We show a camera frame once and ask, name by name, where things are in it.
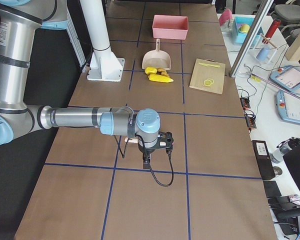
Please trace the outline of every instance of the wooden cutting board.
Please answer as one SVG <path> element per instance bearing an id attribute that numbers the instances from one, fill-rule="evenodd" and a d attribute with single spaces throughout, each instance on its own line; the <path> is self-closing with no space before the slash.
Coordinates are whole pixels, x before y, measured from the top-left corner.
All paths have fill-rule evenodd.
<path id="1" fill-rule="evenodd" d="M 217 65 L 220 67 L 204 66 L 199 63 Z M 211 93 L 222 94 L 224 90 L 225 69 L 226 65 L 224 63 L 197 58 L 195 60 L 189 87 Z M 213 84 L 205 86 L 204 81 L 206 79 L 212 79 Z"/>

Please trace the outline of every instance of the dustpan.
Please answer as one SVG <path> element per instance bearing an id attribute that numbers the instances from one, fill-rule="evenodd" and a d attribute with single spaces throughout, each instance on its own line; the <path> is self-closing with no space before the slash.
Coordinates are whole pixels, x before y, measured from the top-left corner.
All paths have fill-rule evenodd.
<path id="1" fill-rule="evenodd" d="M 155 42 L 155 50 L 148 51 L 142 60 L 142 69 L 147 67 L 162 68 L 165 70 L 171 69 L 170 55 L 165 51 L 160 50 L 160 39 Z"/>

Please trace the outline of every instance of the yellow object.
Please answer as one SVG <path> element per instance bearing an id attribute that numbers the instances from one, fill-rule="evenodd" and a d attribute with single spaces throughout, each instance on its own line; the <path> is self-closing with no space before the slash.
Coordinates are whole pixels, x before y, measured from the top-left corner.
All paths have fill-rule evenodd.
<path id="1" fill-rule="evenodd" d="M 150 81 L 160 82 L 160 83 L 171 83 L 174 81 L 170 77 L 159 75 L 159 74 L 150 74 L 148 78 Z"/>
<path id="2" fill-rule="evenodd" d="M 244 34 L 247 34 L 250 30 L 250 26 L 248 24 L 242 24 L 239 30 Z"/>
<path id="3" fill-rule="evenodd" d="M 157 73 L 157 69 L 155 67 L 148 66 L 148 67 L 145 68 L 144 72 L 147 75 L 149 75 L 149 74 L 156 74 Z"/>
<path id="4" fill-rule="evenodd" d="M 207 78 L 206 80 L 203 81 L 203 85 L 206 87 L 210 87 L 212 84 L 214 84 L 214 80 L 212 78 Z"/>
<path id="5" fill-rule="evenodd" d="M 161 68 L 161 67 L 158 67 L 156 70 L 157 70 L 159 73 L 161 73 L 161 72 L 167 72 L 167 70 L 165 70 L 165 69 L 163 69 L 163 68 Z"/>
<path id="6" fill-rule="evenodd" d="M 161 75 L 170 78 L 170 76 L 169 76 L 169 74 L 168 74 L 167 72 L 163 72 L 163 71 L 162 71 L 162 72 L 161 72 Z"/>
<path id="7" fill-rule="evenodd" d="M 210 63 L 203 63 L 203 62 L 198 62 L 198 64 L 202 65 L 202 66 L 210 66 L 210 67 L 215 67 L 215 68 L 220 68 L 220 65 L 217 64 L 210 64 Z"/>
<path id="8" fill-rule="evenodd" d="M 256 76 L 251 75 L 250 77 L 251 77 L 253 80 L 255 80 L 257 83 L 260 83 L 260 82 L 261 82 L 261 79 L 258 78 L 258 77 L 256 77 Z"/>

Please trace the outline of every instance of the red bottle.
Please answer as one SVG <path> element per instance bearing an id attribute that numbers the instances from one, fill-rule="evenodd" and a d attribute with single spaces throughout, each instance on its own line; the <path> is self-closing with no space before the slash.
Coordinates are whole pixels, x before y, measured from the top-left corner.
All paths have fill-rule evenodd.
<path id="1" fill-rule="evenodd" d="M 266 32 L 265 37 L 270 40 L 280 24 L 281 24 L 280 19 L 278 19 L 278 18 L 273 19 L 273 22 L 272 22 L 271 26 L 269 27 L 268 31 Z"/>

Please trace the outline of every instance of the pink bin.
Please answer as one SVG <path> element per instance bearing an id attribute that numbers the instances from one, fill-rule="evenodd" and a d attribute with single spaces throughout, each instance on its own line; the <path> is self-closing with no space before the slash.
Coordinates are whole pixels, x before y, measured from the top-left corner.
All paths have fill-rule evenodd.
<path id="1" fill-rule="evenodd" d="M 188 28 L 187 16 L 154 15 L 152 31 L 155 39 L 185 40 Z"/>

